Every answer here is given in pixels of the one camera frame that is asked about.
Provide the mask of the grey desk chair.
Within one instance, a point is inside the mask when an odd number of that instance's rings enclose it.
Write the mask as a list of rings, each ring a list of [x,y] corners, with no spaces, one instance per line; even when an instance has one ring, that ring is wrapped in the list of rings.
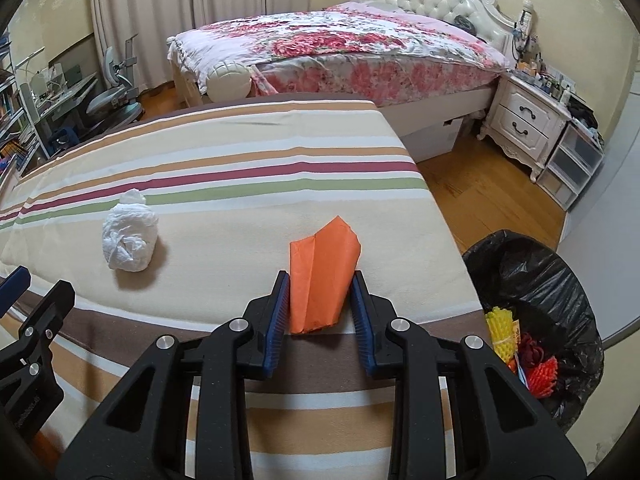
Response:
[[[92,133],[109,133],[137,122],[144,113],[139,102],[140,91],[134,82],[134,38],[125,42],[125,57],[118,62],[113,47],[108,47],[103,57],[103,76],[108,88],[98,94],[87,107],[87,115],[96,120]]]

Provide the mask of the yellow foam fruit net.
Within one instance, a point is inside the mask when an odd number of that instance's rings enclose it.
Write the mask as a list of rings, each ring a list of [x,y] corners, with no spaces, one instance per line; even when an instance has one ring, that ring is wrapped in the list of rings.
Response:
[[[485,314],[492,348],[506,364],[515,361],[520,344],[520,322],[511,310],[493,307]]]

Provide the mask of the white under-bed storage box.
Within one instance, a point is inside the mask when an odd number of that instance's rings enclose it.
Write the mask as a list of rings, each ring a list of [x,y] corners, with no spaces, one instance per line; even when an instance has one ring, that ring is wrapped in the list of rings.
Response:
[[[452,151],[462,122],[462,117],[439,122],[402,136],[400,140],[415,162],[424,162]]]

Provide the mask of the grey sliding wardrobe door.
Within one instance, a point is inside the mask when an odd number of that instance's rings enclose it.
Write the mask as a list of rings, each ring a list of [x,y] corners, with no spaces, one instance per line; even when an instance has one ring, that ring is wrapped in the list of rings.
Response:
[[[639,75],[601,169],[567,214],[559,255],[585,289],[606,348],[639,329]]]

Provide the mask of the clear plastic drawer unit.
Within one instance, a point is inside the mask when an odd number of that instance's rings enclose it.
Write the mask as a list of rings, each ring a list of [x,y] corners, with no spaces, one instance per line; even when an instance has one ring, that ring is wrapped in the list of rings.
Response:
[[[537,185],[564,211],[578,200],[604,157],[600,134],[573,118],[551,152]]]

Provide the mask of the orange paper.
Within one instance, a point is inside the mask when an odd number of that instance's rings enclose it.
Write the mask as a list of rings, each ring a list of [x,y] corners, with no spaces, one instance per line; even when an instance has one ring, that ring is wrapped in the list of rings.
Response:
[[[338,322],[360,254],[357,235],[341,217],[290,243],[292,334]]]

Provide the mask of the white bedside nightstand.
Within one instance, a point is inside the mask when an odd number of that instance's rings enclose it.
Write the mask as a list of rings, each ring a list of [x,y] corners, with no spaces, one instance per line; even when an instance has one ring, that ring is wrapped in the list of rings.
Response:
[[[477,139],[493,140],[503,154],[530,169],[536,182],[546,169],[570,113],[541,90],[511,73],[502,74]]]

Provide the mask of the white curved bookshelf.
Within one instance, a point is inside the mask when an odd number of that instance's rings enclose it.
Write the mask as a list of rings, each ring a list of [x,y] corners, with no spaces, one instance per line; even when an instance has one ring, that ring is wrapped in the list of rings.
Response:
[[[1,169],[14,162],[21,176],[38,148],[37,133],[23,100],[9,29],[1,34]]]

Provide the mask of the floral pink quilt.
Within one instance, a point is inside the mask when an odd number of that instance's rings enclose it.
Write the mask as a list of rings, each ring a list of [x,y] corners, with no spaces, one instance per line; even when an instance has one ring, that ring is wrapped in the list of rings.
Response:
[[[372,4],[234,18],[170,37],[177,75],[213,102],[349,93],[378,106],[490,84],[513,63],[454,25]]]

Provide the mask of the striped bed cover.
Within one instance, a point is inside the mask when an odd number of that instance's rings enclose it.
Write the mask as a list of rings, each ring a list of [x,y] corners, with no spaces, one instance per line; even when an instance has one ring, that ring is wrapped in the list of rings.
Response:
[[[102,226],[136,188],[158,239],[142,272],[111,270]],[[341,217],[372,294],[442,338],[483,327],[459,248],[422,174],[367,101],[298,98],[209,107],[142,122],[1,187],[1,270],[32,284],[1,338],[57,281],[76,304],[53,351],[65,396],[44,426],[67,446],[159,336],[210,333],[268,294],[290,243]]]

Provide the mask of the grey study desk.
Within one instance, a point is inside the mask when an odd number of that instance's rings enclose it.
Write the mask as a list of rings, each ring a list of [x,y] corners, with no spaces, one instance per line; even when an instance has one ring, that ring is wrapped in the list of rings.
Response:
[[[75,122],[82,125],[77,113],[78,106],[91,93],[97,83],[98,74],[93,72],[70,88],[63,89],[55,93],[52,98],[45,99],[43,104],[37,103],[29,84],[24,82],[20,85],[24,109],[30,125],[35,130],[38,148],[42,151],[45,159],[51,157],[48,142],[53,139],[54,123],[72,114],[75,117]]]

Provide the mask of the red foam fruit net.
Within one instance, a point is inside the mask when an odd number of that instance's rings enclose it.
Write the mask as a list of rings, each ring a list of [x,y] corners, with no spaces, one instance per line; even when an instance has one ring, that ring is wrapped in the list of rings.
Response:
[[[558,380],[558,360],[545,352],[538,342],[523,334],[518,345],[518,360],[524,370],[527,388],[536,399],[545,399],[552,395]]]

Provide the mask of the black bag trash bin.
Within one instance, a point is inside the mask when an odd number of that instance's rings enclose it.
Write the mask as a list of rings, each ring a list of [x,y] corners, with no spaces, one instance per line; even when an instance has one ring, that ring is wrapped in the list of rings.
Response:
[[[463,254],[485,312],[511,310],[529,334],[558,360],[551,396],[539,399],[567,431],[603,376],[604,350],[586,292],[566,262],[524,234],[492,233]]]

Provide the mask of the nightstand clutter bottles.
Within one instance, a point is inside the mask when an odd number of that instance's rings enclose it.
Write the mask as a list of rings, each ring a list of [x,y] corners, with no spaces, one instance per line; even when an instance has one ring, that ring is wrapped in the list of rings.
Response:
[[[541,53],[535,49],[533,36],[525,37],[518,30],[514,30],[512,36],[515,75],[561,103],[570,116],[587,129],[598,130],[596,115],[586,101],[578,96],[575,81],[544,62]]]

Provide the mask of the white plastic bag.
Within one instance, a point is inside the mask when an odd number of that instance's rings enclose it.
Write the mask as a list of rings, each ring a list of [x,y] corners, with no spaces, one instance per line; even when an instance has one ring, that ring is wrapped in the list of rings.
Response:
[[[102,252],[114,271],[137,273],[151,263],[158,239],[158,215],[136,188],[110,209],[102,226]]]

